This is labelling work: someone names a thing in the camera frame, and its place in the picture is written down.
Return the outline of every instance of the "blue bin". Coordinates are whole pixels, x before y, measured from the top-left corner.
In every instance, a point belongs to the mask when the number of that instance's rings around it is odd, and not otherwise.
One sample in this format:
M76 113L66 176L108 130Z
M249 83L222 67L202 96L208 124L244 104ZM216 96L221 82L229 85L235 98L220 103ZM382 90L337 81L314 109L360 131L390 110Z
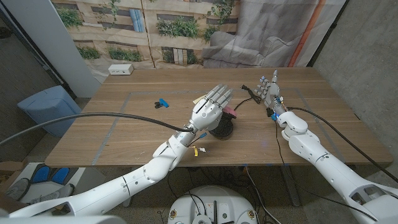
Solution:
M17 105L38 124L81 112L79 106L62 86L55 86L38 92ZM56 137L62 137L74 120L61 121L45 126L44 129Z

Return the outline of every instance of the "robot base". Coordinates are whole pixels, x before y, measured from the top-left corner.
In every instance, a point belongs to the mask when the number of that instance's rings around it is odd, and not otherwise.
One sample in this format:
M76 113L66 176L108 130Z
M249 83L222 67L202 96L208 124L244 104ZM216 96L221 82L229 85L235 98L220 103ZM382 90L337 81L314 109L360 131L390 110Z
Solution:
M231 189L206 185L192 189L190 193L191 195L187 192L173 203L168 215L168 224L257 223L250 202Z

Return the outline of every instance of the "wall mural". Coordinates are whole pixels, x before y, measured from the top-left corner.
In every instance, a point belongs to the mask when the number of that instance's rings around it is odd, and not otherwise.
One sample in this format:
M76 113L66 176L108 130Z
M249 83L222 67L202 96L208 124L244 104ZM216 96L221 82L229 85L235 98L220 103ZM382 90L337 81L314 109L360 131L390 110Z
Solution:
M52 0L101 83L113 63L134 69L305 66L303 53L312 55L319 44L306 49L308 36L323 36L344 1Z

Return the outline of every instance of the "pink object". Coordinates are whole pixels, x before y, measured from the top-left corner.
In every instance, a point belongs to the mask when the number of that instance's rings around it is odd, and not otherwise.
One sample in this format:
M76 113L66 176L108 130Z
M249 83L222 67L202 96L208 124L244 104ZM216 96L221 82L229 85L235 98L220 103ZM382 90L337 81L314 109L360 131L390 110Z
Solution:
M232 114L233 116L236 116L236 111L235 111L235 110L232 110L229 106L226 106L226 107L223 109L223 111L224 111L225 113L230 113L230 114Z

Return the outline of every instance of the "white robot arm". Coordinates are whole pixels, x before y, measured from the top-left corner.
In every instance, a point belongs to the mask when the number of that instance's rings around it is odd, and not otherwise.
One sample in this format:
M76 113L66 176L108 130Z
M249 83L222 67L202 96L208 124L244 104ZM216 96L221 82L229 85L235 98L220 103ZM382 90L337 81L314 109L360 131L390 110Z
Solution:
M156 184L175 168L193 141L198 131L212 130L220 122L222 110L232 99L232 90L218 85L193 108L191 119L185 129L161 144L146 165L102 184L82 194L36 203L9 214L9 218L32 217L58 205L67 204L73 216L102 215L129 197Z
M398 190L380 185L360 177L352 169L330 154L319 138L308 130L308 124L293 112L288 111L279 95L277 70L272 83L263 77L262 85L255 92L264 99L264 104L274 111L272 119L285 128L283 138L289 142L290 149L298 156L314 165L330 185L340 194L360 223L375 223L392 217L398 218Z

